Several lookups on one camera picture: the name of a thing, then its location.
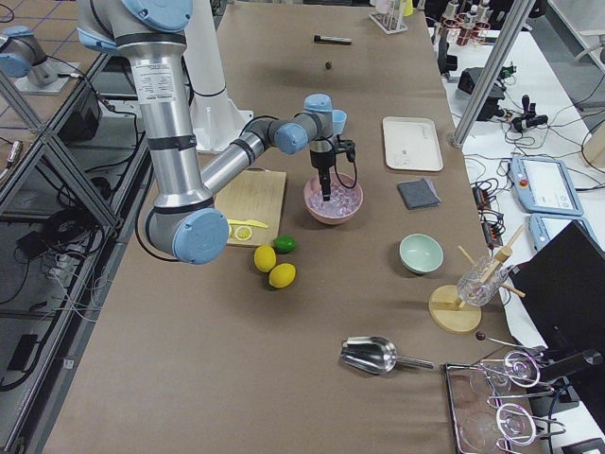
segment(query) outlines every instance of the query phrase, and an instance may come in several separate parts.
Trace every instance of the ice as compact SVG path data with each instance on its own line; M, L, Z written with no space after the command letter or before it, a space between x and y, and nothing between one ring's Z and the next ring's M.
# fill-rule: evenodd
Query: ice
M332 195L329 201L323 201L321 192L316 192L309 198L309 206L327 218L344 218L351 215L359 205L359 196L355 190L338 184L333 184L330 188Z

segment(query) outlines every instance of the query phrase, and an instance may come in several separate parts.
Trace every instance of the green bowl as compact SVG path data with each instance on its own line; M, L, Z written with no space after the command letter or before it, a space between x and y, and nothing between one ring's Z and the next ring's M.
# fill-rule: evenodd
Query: green bowl
M433 238L412 234L401 240L399 256L404 266L416 274L436 270L443 263L443 249Z

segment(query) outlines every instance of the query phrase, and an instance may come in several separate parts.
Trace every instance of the blue joint cap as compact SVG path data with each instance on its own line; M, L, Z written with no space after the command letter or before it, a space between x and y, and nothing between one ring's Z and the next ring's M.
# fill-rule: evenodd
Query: blue joint cap
M193 14L192 0L122 0L146 26L166 33L183 31Z
M119 55L115 42L78 27L79 41L83 46L104 54Z
M322 93L307 96L304 100L304 109L309 112L330 113L332 111L332 98Z
M225 249L229 224L215 208L202 208L187 216L172 240L172 253L181 262L201 265Z
M24 78L31 70L29 61L17 54L0 54L0 68L11 78Z
M275 132L275 145L285 154L294 154L309 143L309 136L301 125L285 123Z
M33 31L31 31L26 26L9 26L2 30L3 35L7 35L10 38L20 38L23 36L34 36Z

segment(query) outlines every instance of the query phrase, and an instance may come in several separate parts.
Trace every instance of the bowl of ice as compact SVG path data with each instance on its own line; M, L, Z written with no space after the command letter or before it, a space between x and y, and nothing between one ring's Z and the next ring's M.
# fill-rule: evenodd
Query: bowl of ice
M320 177L309 180L302 193L309 214L327 225L338 225L354 216L363 201L363 190L349 175L330 172L330 200L325 201L321 194Z

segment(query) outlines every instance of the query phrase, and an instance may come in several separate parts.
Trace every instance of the round wooden base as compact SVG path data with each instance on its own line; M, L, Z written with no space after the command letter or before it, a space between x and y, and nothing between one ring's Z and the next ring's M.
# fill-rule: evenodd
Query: round wooden base
M463 305L456 308L457 299L456 286L439 287L428 300L428 310L441 328L452 333L470 333L481 322L481 307Z

